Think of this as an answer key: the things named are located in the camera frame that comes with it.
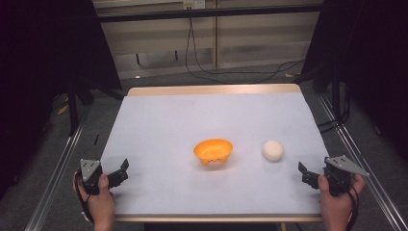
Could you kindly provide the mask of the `black horizontal bar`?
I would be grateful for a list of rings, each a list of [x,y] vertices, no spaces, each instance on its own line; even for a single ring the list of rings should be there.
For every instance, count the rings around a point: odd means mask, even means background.
[[[101,23],[113,23],[126,21],[166,20],[198,17],[253,15],[253,14],[313,13],[321,12],[323,8],[324,6],[322,4],[307,4],[307,5],[284,5],[251,8],[181,10],[153,13],[122,13],[122,14],[111,13],[100,14],[96,17],[96,19]]]

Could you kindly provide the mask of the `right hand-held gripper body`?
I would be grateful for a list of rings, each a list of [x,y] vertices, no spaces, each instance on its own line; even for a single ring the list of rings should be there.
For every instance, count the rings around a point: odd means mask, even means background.
[[[351,174],[370,177],[370,174],[348,159],[345,155],[326,157],[324,175],[329,183],[329,191],[333,196],[339,196],[349,191]]]

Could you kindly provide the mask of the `black curtain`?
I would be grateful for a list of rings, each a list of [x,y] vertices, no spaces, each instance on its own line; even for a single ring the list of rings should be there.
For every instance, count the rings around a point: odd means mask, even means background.
[[[408,0],[322,0],[301,75],[344,82],[408,162]]]
[[[32,158],[54,97],[121,84],[92,0],[0,0],[0,200]]]

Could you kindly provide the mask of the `black metal stand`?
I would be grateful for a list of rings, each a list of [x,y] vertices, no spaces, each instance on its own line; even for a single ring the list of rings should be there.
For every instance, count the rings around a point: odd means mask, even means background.
[[[67,87],[68,108],[70,117],[70,132],[69,135],[73,136],[79,125],[79,118],[77,113],[76,95],[75,89],[72,83]]]
[[[333,67],[332,74],[332,109],[338,122],[342,121],[341,103],[340,103],[340,76],[338,68]]]

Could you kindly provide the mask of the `orange plastic bowl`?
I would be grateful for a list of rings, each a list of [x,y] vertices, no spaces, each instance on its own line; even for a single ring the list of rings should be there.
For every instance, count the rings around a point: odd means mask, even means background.
[[[203,166],[210,163],[226,163],[231,152],[233,144],[224,139],[209,139],[197,144],[193,153]]]

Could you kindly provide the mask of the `aluminium floor rail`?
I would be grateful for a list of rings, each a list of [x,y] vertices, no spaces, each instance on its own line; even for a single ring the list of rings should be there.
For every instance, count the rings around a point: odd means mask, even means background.
[[[78,127],[74,130],[73,134],[69,136],[64,151],[58,161],[53,174],[43,192],[35,211],[31,215],[28,224],[24,231],[41,231],[41,228],[47,218],[51,205],[55,199],[55,195],[58,191],[58,187],[61,184],[65,170],[69,164],[69,161],[74,153],[79,139],[81,138],[84,124],[89,117],[91,106],[86,106],[82,115]]]
[[[377,175],[370,167],[370,164],[365,159],[364,153],[350,135],[347,127],[341,123],[338,118],[336,118],[334,113],[334,105],[325,95],[319,94],[318,99],[321,107],[325,110],[334,131],[342,140],[348,156],[359,167],[368,173],[369,176],[366,178],[368,188],[370,189],[372,196],[375,198],[375,201],[386,217],[388,223],[392,226],[393,231],[408,231],[408,222],[403,218],[402,213],[395,205],[395,202],[390,198],[390,195],[379,182]]]

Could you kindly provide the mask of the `person's left hand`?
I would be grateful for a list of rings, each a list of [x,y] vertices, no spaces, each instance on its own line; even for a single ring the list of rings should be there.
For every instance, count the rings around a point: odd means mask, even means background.
[[[93,221],[111,219],[115,221],[115,201],[113,194],[109,191],[109,179],[106,174],[99,178],[99,195],[89,195],[80,183],[77,172],[74,173],[73,190],[79,190],[82,200],[89,206],[89,212]]]

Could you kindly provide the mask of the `white wall socket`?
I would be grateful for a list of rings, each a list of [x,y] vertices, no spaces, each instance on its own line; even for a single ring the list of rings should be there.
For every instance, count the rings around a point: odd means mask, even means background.
[[[206,8],[205,0],[183,0],[185,10],[203,10]]]

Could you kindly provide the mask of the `white round ball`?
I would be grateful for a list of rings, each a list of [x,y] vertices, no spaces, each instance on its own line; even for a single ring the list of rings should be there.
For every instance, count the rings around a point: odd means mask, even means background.
[[[262,148],[262,154],[267,160],[277,162],[284,155],[283,145],[279,141],[266,141]]]

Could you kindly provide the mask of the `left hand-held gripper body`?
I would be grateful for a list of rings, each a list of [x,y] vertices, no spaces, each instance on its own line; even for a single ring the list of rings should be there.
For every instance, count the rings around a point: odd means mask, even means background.
[[[103,168],[99,160],[80,160],[80,180],[85,192],[90,195],[99,195],[99,178]]]

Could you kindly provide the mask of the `person's right hand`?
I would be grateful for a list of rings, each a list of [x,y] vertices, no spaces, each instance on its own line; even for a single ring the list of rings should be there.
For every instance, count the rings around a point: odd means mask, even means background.
[[[352,200],[357,201],[357,196],[365,187],[366,182],[361,175],[356,174],[352,180],[352,188],[349,193],[341,196],[332,196],[329,191],[329,183],[325,176],[319,176],[320,213],[323,223],[338,222],[348,224],[352,212]]]

